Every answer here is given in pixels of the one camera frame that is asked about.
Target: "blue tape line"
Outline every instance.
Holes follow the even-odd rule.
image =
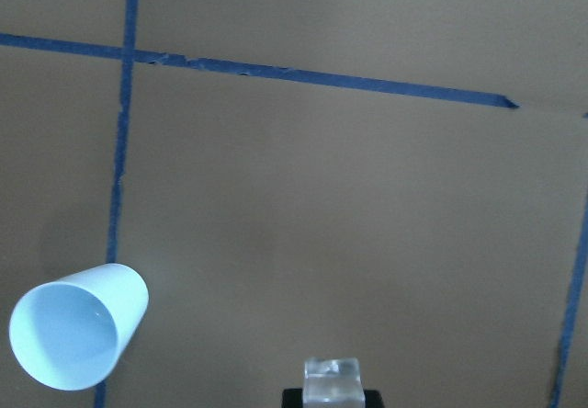
[[[67,52],[107,59],[120,59],[122,56],[122,49],[117,47],[70,42],[67,40],[46,40],[3,33],[0,33],[0,45],[29,48],[33,50]],[[303,84],[327,85],[379,93],[436,98],[439,100],[486,105],[498,108],[519,108],[516,103],[509,100],[506,96],[493,93],[444,88],[442,86],[408,84],[404,82],[393,82],[390,80],[355,77],[352,75],[317,73],[314,71],[304,71],[294,68],[221,61],[217,59],[201,58],[189,60],[186,56],[181,54],[136,50],[134,61],[180,68],[191,68],[193,70],[214,73],[289,80]]]
[[[95,386],[94,408],[103,408],[107,400],[107,382],[102,380]]]
[[[561,329],[559,362],[553,389],[551,390],[551,402],[549,408],[557,408],[560,405],[561,389],[563,387],[563,378],[565,377],[566,367],[568,366],[568,356],[570,354],[571,341],[576,326],[576,317],[578,316],[578,307],[582,295],[582,286],[584,282],[584,273],[586,271],[586,260],[588,259],[588,198],[584,205],[584,214],[582,218],[582,230],[580,231],[580,241],[576,259],[573,264],[571,273],[570,287],[568,289],[568,304]]]
[[[114,156],[114,180],[110,197],[110,220],[107,239],[107,263],[117,260],[120,207],[122,204],[122,176],[125,173],[127,141],[129,138],[130,97],[132,94],[132,68],[134,64],[137,12],[139,0],[127,0],[125,35],[120,58],[120,112],[117,126],[117,147]]]

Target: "blue tape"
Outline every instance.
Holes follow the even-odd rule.
[[[578,250],[576,252],[576,259],[574,261],[573,270],[571,273],[570,287],[568,289],[568,304],[566,306],[566,312],[563,319],[563,327],[561,328],[558,369],[556,371],[556,378],[551,390],[549,408],[558,408],[560,405],[563,378],[565,377],[566,368],[568,366],[568,356],[570,355],[571,341],[573,340],[573,332],[576,326],[576,318],[578,316],[578,307],[580,305],[580,297],[582,295],[587,259],[588,198],[586,199],[586,203],[584,205],[580,241],[578,242]]]
[[[122,49],[118,47],[70,42],[67,40],[47,40],[25,36],[14,36],[3,33],[0,33],[0,45],[29,48],[33,50],[67,52],[71,54],[103,57],[106,59],[120,59],[122,57]],[[186,56],[181,54],[168,54],[165,52],[136,50],[134,61],[180,68],[191,68],[193,70],[214,73],[289,80],[303,84],[327,85],[379,93],[436,98],[439,100],[486,105],[498,108],[519,108],[516,103],[509,100],[506,96],[493,93],[444,88],[442,86],[408,84],[390,80],[355,77],[352,75],[317,73],[314,71],[304,71],[294,68],[221,61],[217,59],[201,58],[188,60]]]
[[[107,401],[107,382],[102,380],[95,386],[94,408],[103,408]]]
[[[125,35],[120,52],[122,71],[120,77],[120,112],[117,126],[117,146],[114,156],[114,180],[110,197],[110,220],[107,239],[107,263],[117,260],[120,206],[122,203],[122,176],[125,173],[127,141],[129,138],[130,98],[132,94],[132,68],[134,64],[137,12],[139,0],[127,0],[125,11]]]

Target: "clear plastic block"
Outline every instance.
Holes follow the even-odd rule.
[[[311,357],[304,363],[304,408],[365,408],[359,376],[359,361],[318,359]]]

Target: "cup rim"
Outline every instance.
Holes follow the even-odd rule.
[[[22,335],[22,334],[16,334],[16,323],[17,323],[17,319],[18,317],[25,317],[25,315],[21,315],[20,313],[23,310],[23,306],[28,304],[27,300],[31,300],[34,299],[35,295],[38,295],[43,289],[52,289],[52,288],[56,288],[56,287],[67,287],[67,288],[72,288],[72,289],[76,289],[79,291],[82,291],[84,293],[87,293],[88,295],[90,295],[94,300],[96,300],[96,302],[98,302],[103,310],[105,311],[105,314],[107,315],[110,325],[112,327],[112,333],[114,335],[114,347],[113,347],[113,352],[111,357],[108,359],[108,363],[105,367],[102,368],[100,373],[96,373],[96,378],[94,380],[91,380],[90,382],[84,383],[84,385],[61,385],[60,383],[56,382],[55,379],[51,379],[48,378],[48,376],[46,374],[49,373],[44,373],[44,376],[35,376],[34,372],[30,371],[30,364],[28,362],[28,358],[26,353],[23,351],[23,348],[21,347],[21,345],[23,344],[22,341],[18,341],[17,340],[17,336]],[[90,289],[81,286],[80,284],[75,284],[71,281],[67,281],[67,280],[61,280],[61,279],[57,279],[55,281],[52,282],[48,282],[45,284],[40,284],[37,287],[29,290],[27,293],[25,293],[17,302],[17,305],[15,306],[14,310],[12,311],[12,314],[10,316],[10,322],[9,322],[9,340],[10,340],[10,346],[12,348],[13,354],[15,355],[18,363],[20,364],[20,366],[35,380],[37,380],[38,382],[47,385],[48,387],[54,388],[56,390],[64,390],[64,391],[79,391],[79,390],[85,390],[87,388],[91,388],[95,385],[97,385],[99,382],[101,382],[102,380],[104,380],[114,369],[114,367],[117,365],[117,362],[119,360],[119,342],[120,342],[120,335],[119,335],[119,328],[117,327],[114,318],[112,316],[111,311],[108,309],[107,305],[100,299],[98,298],[98,296],[93,293]]]

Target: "white paper cup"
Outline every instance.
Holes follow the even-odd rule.
[[[10,318],[10,345],[39,382],[57,390],[90,388],[117,365],[148,300],[132,268],[90,268],[23,296]]]

